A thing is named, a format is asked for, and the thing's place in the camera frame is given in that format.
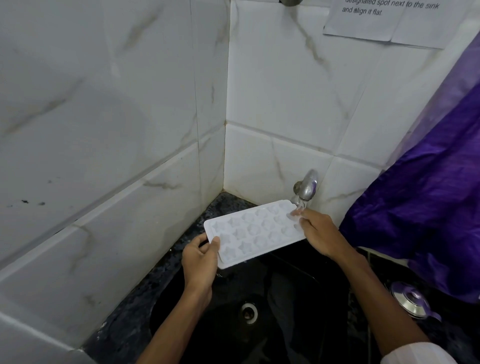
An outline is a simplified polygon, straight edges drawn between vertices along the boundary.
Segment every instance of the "white sleeve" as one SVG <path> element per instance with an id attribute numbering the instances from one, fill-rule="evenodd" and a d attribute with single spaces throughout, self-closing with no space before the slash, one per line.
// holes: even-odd
<path id="1" fill-rule="evenodd" d="M 431 342 L 416 342 L 393 350 L 380 364 L 456 364 L 440 346 Z"/>

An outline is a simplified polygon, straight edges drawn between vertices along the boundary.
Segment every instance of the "forearm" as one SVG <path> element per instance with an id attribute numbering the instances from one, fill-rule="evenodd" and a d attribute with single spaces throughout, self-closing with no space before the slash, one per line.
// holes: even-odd
<path id="1" fill-rule="evenodd" d="M 378 280 L 364 256 L 349 247 L 337 263 L 352 286 L 382 355 L 407 344 L 429 341 Z"/>
<path id="2" fill-rule="evenodd" d="M 202 293 L 186 290 L 158 328 L 137 364 L 178 363 L 204 311 L 205 300 Z"/>

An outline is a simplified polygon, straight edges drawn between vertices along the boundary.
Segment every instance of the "left hand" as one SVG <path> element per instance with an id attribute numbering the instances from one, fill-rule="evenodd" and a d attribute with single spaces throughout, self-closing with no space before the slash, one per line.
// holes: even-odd
<path id="1" fill-rule="evenodd" d="M 207 243 L 200 248 L 200 243 L 205 240 L 207 240 L 206 233 L 193 238 L 183 249 L 181 260 L 185 276 L 185 292 L 199 295 L 204 308 L 212 298 L 212 283 L 216 275 L 220 238 L 216 236 L 210 244 Z"/>

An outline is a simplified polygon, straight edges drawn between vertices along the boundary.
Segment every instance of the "hand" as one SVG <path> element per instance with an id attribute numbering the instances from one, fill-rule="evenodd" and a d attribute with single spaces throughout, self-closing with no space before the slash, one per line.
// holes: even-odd
<path id="1" fill-rule="evenodd" d="M 293 216 L 301 215 L 300 225 L 308 242 L 321 254 L 338 262 L 345 254 L 355 251 L 326 214 L 310 210 L 294 210 Z"/>
<path id="2" fill-rule="evenodd" d="M 216 236 L 210 244 L 207 243 L 199 248 L 200 243 L 205 240 L 207 240 L 206 233 L 193 238 L 183 249 L 181 260 L 185 276 L 185 292 L 199 298 L 204 308 L 212 299 L 212 283 L 216 274 L 220 238 Z"/>

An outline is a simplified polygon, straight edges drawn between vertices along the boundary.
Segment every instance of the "right hand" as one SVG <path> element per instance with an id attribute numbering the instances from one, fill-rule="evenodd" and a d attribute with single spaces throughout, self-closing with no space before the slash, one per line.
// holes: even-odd
<path id="1" fill-rule="evenodd" d="M 332 218 L 326 214 L 306 208 L 294 210 L 293 216 L 302 216 L 300 225 L 308 242 L 321 254 L 337 261 L 354 250 L 338 231 Z"/>

